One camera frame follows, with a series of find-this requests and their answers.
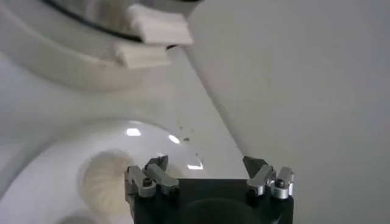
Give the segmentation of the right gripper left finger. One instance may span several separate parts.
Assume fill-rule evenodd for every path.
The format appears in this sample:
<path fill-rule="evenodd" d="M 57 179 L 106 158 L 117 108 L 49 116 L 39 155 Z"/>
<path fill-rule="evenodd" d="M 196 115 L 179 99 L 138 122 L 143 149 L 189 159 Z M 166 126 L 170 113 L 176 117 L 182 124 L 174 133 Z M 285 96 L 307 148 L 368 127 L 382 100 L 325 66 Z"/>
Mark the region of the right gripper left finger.
<path fill-rule="evenodd" d="M 179 180 L 166 173 L 168 163 L 168 155 L 163 155 L 151 158 L 142 169 L 128 166 L 124 173 L 126 202 L 133 203 L 136 197 L 152 198 L 158 189 L 163 195 L 178 194 Z"/>

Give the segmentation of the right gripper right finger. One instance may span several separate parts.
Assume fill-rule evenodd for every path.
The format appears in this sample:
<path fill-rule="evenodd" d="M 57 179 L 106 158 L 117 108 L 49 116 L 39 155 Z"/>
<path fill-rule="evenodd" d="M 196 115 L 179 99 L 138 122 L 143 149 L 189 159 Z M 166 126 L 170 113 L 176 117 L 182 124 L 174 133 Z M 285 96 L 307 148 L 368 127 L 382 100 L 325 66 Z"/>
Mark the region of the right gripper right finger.
<path fill-rule="evenodd" d="M 246 186 L 251 197 L 264 195 L 267 188 L 278 200 L 293 196 L 295 173 L 291 168 L 282 167 L 277 175 L 276 170 L 263 159 L 244 156 L 243 163 L 249 175 Z"/>

